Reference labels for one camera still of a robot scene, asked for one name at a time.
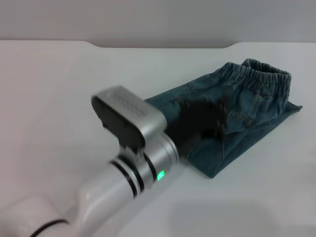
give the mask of white surface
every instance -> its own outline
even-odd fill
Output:
[[[224,49],[111,49],[76,41],[0,41],[0,208],[44,193],[71,216],[75,191],[118,151],[90,96],[122,84],[142,98],[255,58],[292,73],[303,105],[213,180],[185,164],[114,216],[108,237],[316,234],[316,43]]]

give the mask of jeans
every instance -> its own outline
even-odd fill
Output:
[[[241,65],[226,63],[213,73],[147,99],[166,117],[177,120],[181,100],[217,101],[230,98],[225,139],[205,138],[186,159],[209,178],[275,129],[291,114],[300,111],[288,101],[291,74],[254,59]]]

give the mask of green led light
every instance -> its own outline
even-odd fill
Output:
[[[157,175],[157,181],[159,181],[163,176],[164,176],[164,171],[160,172],[160,173]]]

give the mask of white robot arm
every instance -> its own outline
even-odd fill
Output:
[[[120,153],[104,172],[78,192],[78,213],[69,223],[43,196],[20,200],[0,212],[2,237],[88,237],[163,177],[179,160],[164,133],[164,115],[118,86],[92,97],[105,128],[118,137]]]

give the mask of black ring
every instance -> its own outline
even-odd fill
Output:
[[[157,180],[157,172],[156,172],[156,169],[152,163],[152,161],[148,158],[148,156],[144,153],[144,158],[145,158],[145,161],[147,162],[148,166],[149,166],[149,169],[151,170],[152,174],[153,174],[153,177],[154,177],[154,181]]]
[[[119,169],[119,171],[125,176],[125,178],[128,181],[130,187],[132,188],[133,196],[135,198],[137,196],[137,189],[136,189],[136,186],[135,186],[132,178],[129,176],[129,174],[126,172],[126,170],[119,163],[117,163],[115,160],[111,161],[110,163],[112,165],[114,165],[117,169]]]
[[[55,221],[51,221],[48,222],[47,224],[43,225],[42,227],[40,227],[37,231],[35,231],[30,237],[36,237],[38,236],[40,233],[42,233],[44,230],[46,230],[47,228],[59,224],[59,223],[65,223],[69,225],[69,222],[64,220],[64,219],[60,219],[60,220],[55,220]]]
[[[121,161],[123,161],[133,171],[133,173],[135,174],[136,179],[138,181],[138,184],[139,184],[139,187],[140,187],[140,192],[143,192],[143,190],[145,188],[144,181],[142,179],[142,176],[139,174],[136,166],[128,158],[126,158],[126,157],[124,157],[122,155],[118,156],[118,158]]]

